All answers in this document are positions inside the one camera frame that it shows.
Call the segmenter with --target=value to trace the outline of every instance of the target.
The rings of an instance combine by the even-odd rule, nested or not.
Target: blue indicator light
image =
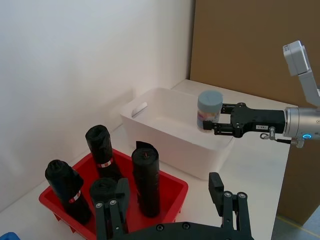
[[[310,134],[305,134],[302,136],[304,139],[311,139],[312,136]]]

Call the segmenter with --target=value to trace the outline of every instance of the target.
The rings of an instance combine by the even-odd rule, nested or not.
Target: red plastic crate
[[[128,178],[130,185],[130,202],[126,214],[126,220],[129,232],[154,226],[159,223],[175,222],[177,214],[185,201],[188,184],[174,176],[171,176],[163,171],[160,171],[159,187],[160,187],[160,204],[161,210],[157,217],[149,218],[144,216],[139,209],[137,200],[137,188],[132,174],[133,166],[131,157],[113,150],[116,162],[121,170],[121,173]],[[89,194],[89,189],[92,183],[99,178],[94,159],[91,154],[85,156],[76,165],[73,166],[80,176],[84,179],[84,185],[81,188],[81,193],[88,201],[90,209],[95,215],[95,210]],[[72,232],[78,232],[87,240],[96,240],[96,223],[95,218],[92,217],[90,222],[82,225],[71,216],[69,216],[63,209],[59,199],[54,194],[49,186],[39,197],[39,201],[50,209],[57,220],[63,220],[68,224]]]

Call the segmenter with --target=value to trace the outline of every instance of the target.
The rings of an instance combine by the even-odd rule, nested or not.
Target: brown cardboard
[[[320,1],[197,0],[190,79],[301,107],[282,46],[300,40],[320,83]],[[317,147],[291,147],[278,213],[303,224],[320,203]]]

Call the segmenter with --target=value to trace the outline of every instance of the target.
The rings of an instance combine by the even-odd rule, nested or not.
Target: white plastic bin
[[[121,110],[129,143],[150,143],[160,161],[207,180],[223,166],[234,139],[201,132],[197,102],[197,96],[165,88],[151,89],[129,102]],[[227,115],[220,116],[220,122],[228,121]]]

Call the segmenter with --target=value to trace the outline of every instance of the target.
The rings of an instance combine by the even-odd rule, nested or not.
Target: tabletop
[[[223,102],[234,104],[244,102],[249,108],[283,110],[292,105],[249,94],[227,90],[211,85],[184,80],[173,88],[176,91],[199,95],[202,91],[213,89],[223,94]],[[252,236],[256,240],[270,240],[278,207],[290,146],[270,140],[262,140],[259,133],[248,132],[235,139],[231,153],[219,174],[225,190],[234,194],[245,192],[248,195]],[[112,147],[127,155],[134,150],[129,146],[126,132],[121,125],[111,133]],[[84,152],[75,161],[89,153]],[[220,226],[218,216],[209,191],[208,182],[193,177],[165,163],[160,169],[188,183],[189,190],[177,222],[193,222]],[[62,221],[42,206],[38,197],[48,186],[44,181],[11,206],[0,212],[0,235],[16,232],[22,240],[81,240],[72,233]]]

